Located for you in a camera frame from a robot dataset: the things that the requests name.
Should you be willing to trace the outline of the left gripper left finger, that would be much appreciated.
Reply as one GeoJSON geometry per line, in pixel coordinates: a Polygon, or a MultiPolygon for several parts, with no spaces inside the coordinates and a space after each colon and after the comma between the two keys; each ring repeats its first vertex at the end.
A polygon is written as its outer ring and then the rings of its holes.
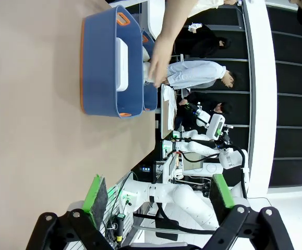
{"type": "Polygon", "coordinates": [[[124,217],[118,200],[126,181],[107,190],[105,178],[96,176],[80,208],[58,216],[45,212],[38,217],[27,249],[128,249],[123,246],[124,217]]]}

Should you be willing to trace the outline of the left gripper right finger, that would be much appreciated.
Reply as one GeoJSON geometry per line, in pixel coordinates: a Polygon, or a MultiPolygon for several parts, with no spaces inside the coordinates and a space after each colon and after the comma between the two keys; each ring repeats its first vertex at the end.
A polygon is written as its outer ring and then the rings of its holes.
{"type": "Polygon", "coordinates": [[[236,205],[222,174],[212,177],[209,199],[219,227],[204,249],[231,249],[238,238],[249,239],[254,249],[294,248],[279,211],[269,206],[257,212],[236,205]]]}

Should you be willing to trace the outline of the person's left hand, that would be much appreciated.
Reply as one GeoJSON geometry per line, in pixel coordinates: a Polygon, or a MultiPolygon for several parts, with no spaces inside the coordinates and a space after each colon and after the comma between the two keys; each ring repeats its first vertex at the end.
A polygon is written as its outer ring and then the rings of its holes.
{"type": "Polygon", "coordinates": [[[149,78],[153,85],[158,88],[167,75],[167,66],[171,60],[175,38],[160,34],[155,41],[153,54],[150,61],[149,78]]]}

